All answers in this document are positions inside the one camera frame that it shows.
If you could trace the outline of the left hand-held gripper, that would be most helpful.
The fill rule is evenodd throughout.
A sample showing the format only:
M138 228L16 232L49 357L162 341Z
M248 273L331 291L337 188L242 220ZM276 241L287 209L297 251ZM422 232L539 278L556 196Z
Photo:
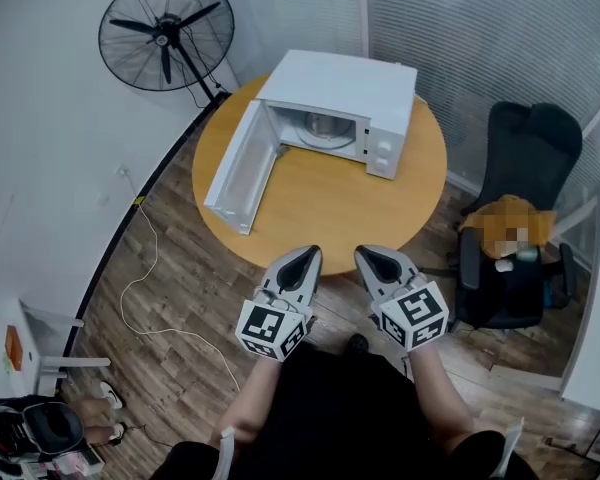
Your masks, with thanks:
M265 289L244 301L236 325L235 336L246 351L284 362L309 334L313 310L305 304L316 291L322 262L321 248L311 245L293 249L269 266ZM294 303L273 292L291 293Z

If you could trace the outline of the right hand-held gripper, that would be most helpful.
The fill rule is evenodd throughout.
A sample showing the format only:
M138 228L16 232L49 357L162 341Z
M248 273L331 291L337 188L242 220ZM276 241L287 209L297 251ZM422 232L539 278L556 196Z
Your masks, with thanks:
M359 245L354 261L372 299L382 296L382 286L407 285L418 273L409 257L378 245ZM416 286L399 287L371 303L378 329L411 353L446 333L449 308L435 281L417 278Z

